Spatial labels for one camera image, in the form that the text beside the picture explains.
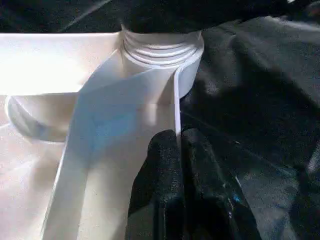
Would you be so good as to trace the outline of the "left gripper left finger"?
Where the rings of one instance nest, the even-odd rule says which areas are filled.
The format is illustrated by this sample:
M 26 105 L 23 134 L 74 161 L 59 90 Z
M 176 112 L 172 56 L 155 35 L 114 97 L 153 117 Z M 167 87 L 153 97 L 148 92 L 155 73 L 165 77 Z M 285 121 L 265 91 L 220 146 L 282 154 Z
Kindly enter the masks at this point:
M 134 179 L 127 215 L 128 240 L 183 240 L 185 195 L 176 133 L 157 133 Z

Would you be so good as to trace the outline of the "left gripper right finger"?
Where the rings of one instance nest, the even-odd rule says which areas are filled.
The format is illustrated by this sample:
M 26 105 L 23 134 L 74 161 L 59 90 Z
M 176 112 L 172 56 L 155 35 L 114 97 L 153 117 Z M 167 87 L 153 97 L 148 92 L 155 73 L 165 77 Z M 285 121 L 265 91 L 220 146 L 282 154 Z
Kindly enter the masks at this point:
M 237 177 L 220 164 L 196 128 L 181 134 L 187 229 L 192 240 L 259 240 L 256 219 Z

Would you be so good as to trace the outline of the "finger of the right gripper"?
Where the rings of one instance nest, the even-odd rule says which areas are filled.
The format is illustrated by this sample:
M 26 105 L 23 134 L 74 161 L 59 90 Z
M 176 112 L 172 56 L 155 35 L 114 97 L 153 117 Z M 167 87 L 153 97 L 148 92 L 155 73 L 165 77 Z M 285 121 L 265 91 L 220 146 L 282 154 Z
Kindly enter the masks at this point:
M 120 22 L 134 33 L 189 33 L 268 15 L 274 0 L 122 0 Z

